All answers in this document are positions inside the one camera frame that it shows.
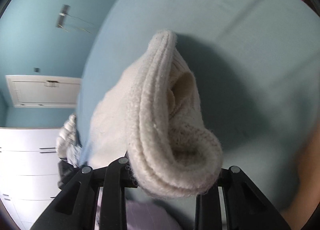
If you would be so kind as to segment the wall power strip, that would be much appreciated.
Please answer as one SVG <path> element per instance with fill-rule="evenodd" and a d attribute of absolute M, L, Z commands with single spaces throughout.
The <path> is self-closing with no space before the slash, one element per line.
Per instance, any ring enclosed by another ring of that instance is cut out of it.
<path fill-rule="evenodd" d="M 68 16 L 68 12 L 69 12 L 70 6 L 69 5 L 63 5 L 60 12 L 59 12 L 59 16 L 57 18 L 57 23 L 56 23 L 56 27 L 57 28 L 62 28 L 63 24 L 65 22 L 65 19 Z"/>

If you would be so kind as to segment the white puffer jacket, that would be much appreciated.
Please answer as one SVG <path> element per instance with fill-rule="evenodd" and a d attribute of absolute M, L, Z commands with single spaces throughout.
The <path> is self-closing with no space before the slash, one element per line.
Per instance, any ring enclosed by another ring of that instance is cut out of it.
<path fill-rule="evenodd" d="M 69 135 L 76 130 L 76 115 L 72 113 L 60 128 L 59 135 L 56 139 L 56 152 L 60 159 L 66 158 L 67 144 Z"/>

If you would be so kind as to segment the light blue bed sheet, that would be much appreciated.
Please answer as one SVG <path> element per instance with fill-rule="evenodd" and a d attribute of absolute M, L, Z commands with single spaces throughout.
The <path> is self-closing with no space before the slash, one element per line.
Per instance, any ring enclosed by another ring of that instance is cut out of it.
<path fill-rule="evenodd" d="M 96 105 L 163 29 L 196 78 L 223 165 L 239 166 L 273 205 L 297 189 L 296 153 L 319 110 L 319 16 L 302 0 L 117 0 L 95 38 L 78 96 L 85 162 Z"/>

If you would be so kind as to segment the white room door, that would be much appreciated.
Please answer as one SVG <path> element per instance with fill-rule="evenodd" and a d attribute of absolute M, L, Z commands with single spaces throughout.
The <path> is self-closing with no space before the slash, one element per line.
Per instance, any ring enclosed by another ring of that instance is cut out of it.
<path fill-rule="evenodd" d="M 6 75 L 5 78 L 14 107 L 76 107 L 80 78 L 44 75 Z"/>

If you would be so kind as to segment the grey crumpled cloth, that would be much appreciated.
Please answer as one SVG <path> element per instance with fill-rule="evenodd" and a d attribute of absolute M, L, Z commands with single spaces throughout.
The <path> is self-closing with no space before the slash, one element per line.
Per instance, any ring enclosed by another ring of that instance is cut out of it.
<path fill-rule="evenodd" d="M 69 135 L 66 151 L 67 162 L 75 168 L 80 165 L 81 151 L 82 144 L 80 142 L 79 132 L 76 129 Z"/>

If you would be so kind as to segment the white wardrobe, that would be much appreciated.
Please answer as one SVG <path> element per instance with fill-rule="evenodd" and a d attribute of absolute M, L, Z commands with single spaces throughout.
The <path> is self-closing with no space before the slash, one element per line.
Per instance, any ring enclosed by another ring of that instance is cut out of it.
<path fill-rule="evenodd" d="M 1 201 L 20 229 L 30 229 L 59 194 L 59 130 L 1 128 Z"/>

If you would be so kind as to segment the white and blue knit sweater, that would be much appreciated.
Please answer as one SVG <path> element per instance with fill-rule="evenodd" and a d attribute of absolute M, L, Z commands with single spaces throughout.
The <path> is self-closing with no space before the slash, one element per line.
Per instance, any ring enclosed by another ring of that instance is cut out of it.
<path fill-rule="evenodd" d="M 112 67 L 94 53 L 78 102 L 80 161 L 92 168 L 127 155 L 139 186 L 158 198 L 208 191 L 222 149 L 202 118 L 195 76 L 172 31 L 157 32 L 141 57 Z"/>

